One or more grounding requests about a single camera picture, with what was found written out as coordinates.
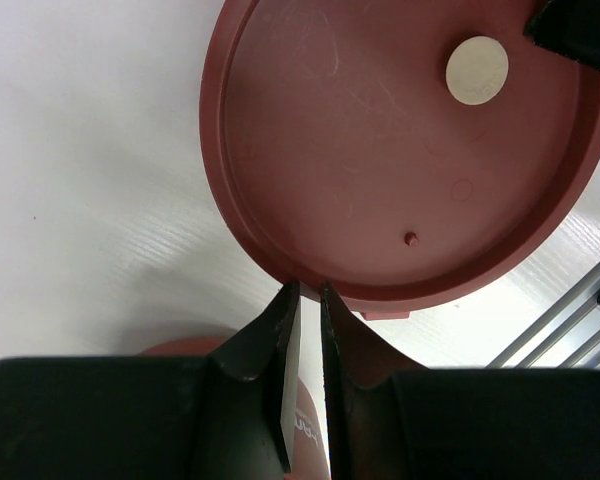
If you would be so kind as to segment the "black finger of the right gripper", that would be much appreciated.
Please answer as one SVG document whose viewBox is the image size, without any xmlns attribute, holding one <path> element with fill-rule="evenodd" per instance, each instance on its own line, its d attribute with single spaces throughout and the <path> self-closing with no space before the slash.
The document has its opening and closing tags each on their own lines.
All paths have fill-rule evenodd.
<svg viewBox="0 0 600 480">
<path fill-rule="evenodd" d="M 524 34 L 540 48 L 600 71 L 600 0 L 548 1 Z"/>
</svg>

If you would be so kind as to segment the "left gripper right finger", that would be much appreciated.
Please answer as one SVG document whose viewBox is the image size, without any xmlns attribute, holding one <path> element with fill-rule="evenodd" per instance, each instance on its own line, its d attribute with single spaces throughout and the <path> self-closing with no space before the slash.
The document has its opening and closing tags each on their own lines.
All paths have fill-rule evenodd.
<svg viewBox="0 0 600 480">
<path fill-rule="evenodd" d="M 324 284 L 336 479 L 600 479 L 600 370 L 429 369 Z"/>
</svg>

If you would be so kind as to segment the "red steel bowl with handle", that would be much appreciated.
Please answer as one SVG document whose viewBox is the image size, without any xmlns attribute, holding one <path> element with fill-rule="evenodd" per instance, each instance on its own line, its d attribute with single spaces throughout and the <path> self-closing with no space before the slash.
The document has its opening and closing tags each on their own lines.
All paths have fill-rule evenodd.
<svg viewBox="0 0 600 480">
<path fill-rule="evenodd" d="M 360 315 L 366 321 L 385 321 L 408 319 L 410 312 L 361 312 Z"/>
</svg>

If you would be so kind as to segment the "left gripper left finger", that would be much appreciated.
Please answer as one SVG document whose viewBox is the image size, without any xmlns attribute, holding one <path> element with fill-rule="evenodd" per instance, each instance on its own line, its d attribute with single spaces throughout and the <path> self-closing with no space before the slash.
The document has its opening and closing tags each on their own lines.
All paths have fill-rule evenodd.
<svg viewBox="0 0 600 480">
<path fill-rule="evenodd" d="M 281 479 L 300 287 L 206 355 L 0 360 L 0 479 Z"/>
</svg>

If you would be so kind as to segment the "red lid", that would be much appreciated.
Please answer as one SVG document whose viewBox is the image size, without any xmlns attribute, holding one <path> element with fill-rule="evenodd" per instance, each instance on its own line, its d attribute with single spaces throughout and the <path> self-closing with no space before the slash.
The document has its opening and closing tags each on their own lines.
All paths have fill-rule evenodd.
<svg viewBox="0 0 600 480">
<path fill-rule="evenodd" d="M 545 1 L 227 1 L 201 151 L 234 238 L 309 297 L 406 312 L 484 287 L 600 160 L 600 71 L 524 34 Z"/>
</svg>

